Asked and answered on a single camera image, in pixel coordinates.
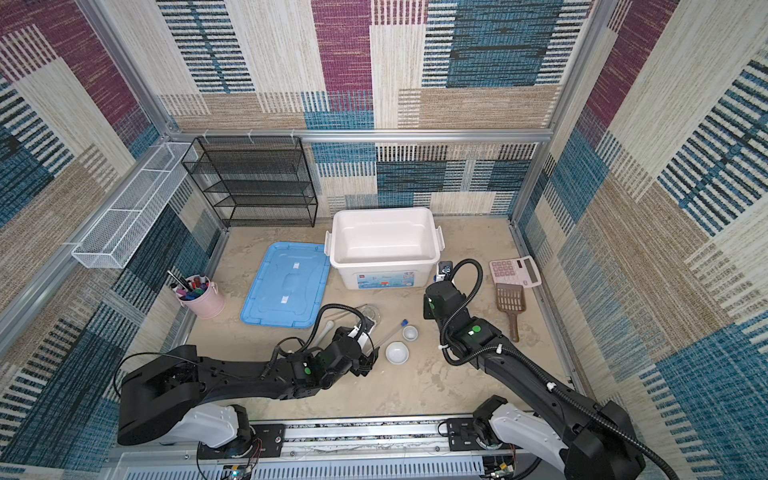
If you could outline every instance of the black wire shelf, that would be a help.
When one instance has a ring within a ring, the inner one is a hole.
[[[182,164],[227,227],[314,227],[317,194],[299,138],[198,137]]]

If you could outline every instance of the red wire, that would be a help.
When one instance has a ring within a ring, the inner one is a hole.
[[[259,463],[259,458],[261,458],[261,439],[257,439],[256,449],[253,451],[252,454],[250,454],[250,458],[248,459],[246,468],[250,466],[250,461],[253,460],[254,455],[256,455],[256,461],[253,463],[253,466],[256,466],[256,464]]]

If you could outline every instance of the blue plastic lid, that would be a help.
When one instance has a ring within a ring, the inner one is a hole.
[[[270,245],[240,312],[249,325],[304,329],[315,323],[331,267],[320,243]]]

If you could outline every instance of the small white bowl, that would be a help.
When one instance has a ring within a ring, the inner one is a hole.
[[[402,329],[402,338],[412,342],[419,338],[419,331],[413,325],[406,325],[406,327]]]
[[[392,342],[386,347],[386,359],[393,365],[402,365],[408,355],[408,347],[403,342]]]

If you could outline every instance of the storage box label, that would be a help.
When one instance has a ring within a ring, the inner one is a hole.
[[[413,286],[413,271],[358,273],[357,288],[396,288]]]

